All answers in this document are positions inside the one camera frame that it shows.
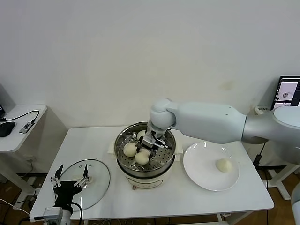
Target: computer screen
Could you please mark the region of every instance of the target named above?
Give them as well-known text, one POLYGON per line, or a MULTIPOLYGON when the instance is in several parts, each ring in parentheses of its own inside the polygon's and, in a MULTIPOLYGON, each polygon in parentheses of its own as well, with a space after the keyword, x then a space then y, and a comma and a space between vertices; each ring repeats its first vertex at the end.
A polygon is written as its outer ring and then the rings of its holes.
POLYGON ((281 76, 271 107, 300 106, 300 76, 281 76))

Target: white table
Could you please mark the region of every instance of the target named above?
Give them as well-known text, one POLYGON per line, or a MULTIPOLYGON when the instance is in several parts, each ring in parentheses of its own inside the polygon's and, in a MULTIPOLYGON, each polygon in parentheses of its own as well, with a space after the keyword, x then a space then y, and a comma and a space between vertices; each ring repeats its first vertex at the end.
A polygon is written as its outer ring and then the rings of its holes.
MULTIPOLYGON (((39 115, 35 120, 35 124, 31 127, 31 129, 26 134, 21 134, 19 131, 24 127, 28 122, 32 121, 37 112, 32 112, 26 116, 18 118, 14 120, 15 127, 13 128, 12 132, 6 137, 0 137, 0 153, 11 153, 16 152, 19 150, 21 145, 24 143, 28 135, 34 129, 35 125, 38 123, 44 112, 46 111, 47 107, 45 105, 7 105, 3 106, 6 114, 6 119, 13 119, 18 116, 21 116, 25 113, 28 113, 32 110, 39 110, 39 115)), ((34 182, 35 178, 29 178, 27 182, 25 182, 22 178, 20 178, 0 157, 0 174, 6 177, 8 180, 16 184, 20 189, 23 191, 19 195, 17 202, 25 200, 26 196, 33 195, 35 189, 31 186, 34 182)), ((20 207, 23 203, 16 204, 15 206, 20 207)))
MULTIPOLYGON (((162 186, 148 190, 133 190, 116 160, 107 153, 110 143, 124 128, 69 129, 30 212, 31 222, 34 221, 34 217, 42 216, 46 207, 54 205, 55 199, 50 177, 60 165, 64 164, 64 169, 67 169, 73 163, 89 158, 101 160, 107 165, 111 183, 105 196, 96 205, 83 211, 83 219, 169 217, 238 212, 228 217, 228 223, 234 224, 252 211, 274 207, 268 191, 240 142, 224 145, 240 164, 240 178, 237 184, 227 191, 213 192, 197 186, 186 175, 181 162, 174 163, 170 178, 162 186)), ((184 150, 189 145, 199 142, 198 139, 186 137, 178 131, 172 132, 182 143, 184 150)), ((74 212, 71 219, 78 220, 79 217, 80 213, 74 212)))

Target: black mouse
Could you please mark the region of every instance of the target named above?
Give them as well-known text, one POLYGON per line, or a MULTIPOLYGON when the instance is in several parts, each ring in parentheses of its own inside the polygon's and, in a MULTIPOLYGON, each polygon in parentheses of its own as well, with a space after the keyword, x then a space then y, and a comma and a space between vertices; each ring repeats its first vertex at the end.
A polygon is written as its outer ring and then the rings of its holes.
POLYGON ((15 122, 5 122, 0 124, 0 137, 8 136, 14 127, 15 127, 15 122))

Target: power cord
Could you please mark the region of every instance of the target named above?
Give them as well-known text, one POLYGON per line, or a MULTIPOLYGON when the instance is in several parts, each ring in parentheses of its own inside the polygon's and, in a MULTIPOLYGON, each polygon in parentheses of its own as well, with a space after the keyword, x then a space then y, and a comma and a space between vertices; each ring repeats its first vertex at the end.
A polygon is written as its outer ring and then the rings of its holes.
POLYGON ((21 219, 20 221, 19 221, 19 225, 21 225, 23 222, 25 222, 25 221, 30 221, 29 220, 29 217, 25 217, 25 218, 23 218, 23 219, 21 219))
POLYGON ((39 115, 39 110, 32 110, 32 111, 30 111, 30 112, 27 112, 27 113, 25 113, 25 114, 23 114, 23 115, 21 115, 21 116, 18 116, 18 117, 16 117, 16 118, 13 118, 13 119, 6 119, 6 118, 4 117, 4 118, 0 119, 0 122, 16 120, 16 119, 18 119, 18 118, 21 118, 21 117, 26 116, 26 115, 28 115, 29 113, 33 113, 33 112, 37 112, 37 115, 36 115, 35 118, 31 121, 31 123, 34 124, 34 121, 36 120, 36 118, 37 118, 38 115, 39 115))
POLYGON ((25 175, 20 176, 20 177, 26 177, 29 173, 31 173, 33 171, 32 160, 30 160, 30 165, 31 165, 31 169, 27 173, 25 173, 25 175))
MULTIPOLYGON (((264 176, 266 177, 266 188, 267 188, 267 191, 269 192, 268 190, 268 178, 267 178, 267 172, 264 170, 264 176)), ((269 210, 267 210, 267 225, 269 225, 269 210)))
POLYGON ((72 202, 71 204, 76 205, 80 210, 80 220, 79 220, 78 225, 81 225, 81 222, 83 220, 83 210, 82 210, 82 208, 80 207, 80 205, 78 203, 72 202))
MULTIPOLYGON (((263 144, 261 152, 260 152, 258 155, 256 155, 256 157, 255 157, 255 159, 254 159, 254 161, 253 161, 253 165, 254 165, 254 167, 255 167, 257 170, 261 169, 260 166, 259 166, 259 163, 260 163, 260 161, 261 161, 261 159, 262 159, 262 152, 263 152, 263 150, 264 150, 264 146, 265 146, 265 145, 266 145, 266 143, 263 144)), ((269 190, 268 190, 268 178, 267 178, 267 172, 266 172, 265 169, 263 170, 263 172, 264 172, 264 175, 265 175, 265 177, 266 177, 266 184, 267 184, 267 185, 266 185, 266 188, 267 188, 267 191, 269 192, 269 190)), ((267 225, 269 225, 269 211, 268 211, 268 210, 267 210, 267 225)))
POLYGON ((256 169, 259 169, 259 163, 260 163, 260 161, 262 159, 262 152, 263 152, 263 149, 264 149, 265 145, 266 145, 266 143, 263 144, 261 152, 258 155, 256 155, 256 157, 255 157, 255 159, 253 161, 253 165, 254 165, 254 167, 256 169))

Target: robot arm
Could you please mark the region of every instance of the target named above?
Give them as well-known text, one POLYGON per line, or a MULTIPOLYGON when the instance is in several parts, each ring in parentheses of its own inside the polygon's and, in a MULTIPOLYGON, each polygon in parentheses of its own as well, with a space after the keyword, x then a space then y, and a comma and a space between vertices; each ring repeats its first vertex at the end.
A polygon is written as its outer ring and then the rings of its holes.
POLYGON ((151 107, 142 143, 148 147, 160 145, 159 138, 169 128, 221 144, 234 141, 260 144, 273 140, 300 146, 300 107, 285 106, 263 115, 246 116, 229 105, 178 104, 161 99, 151 107))

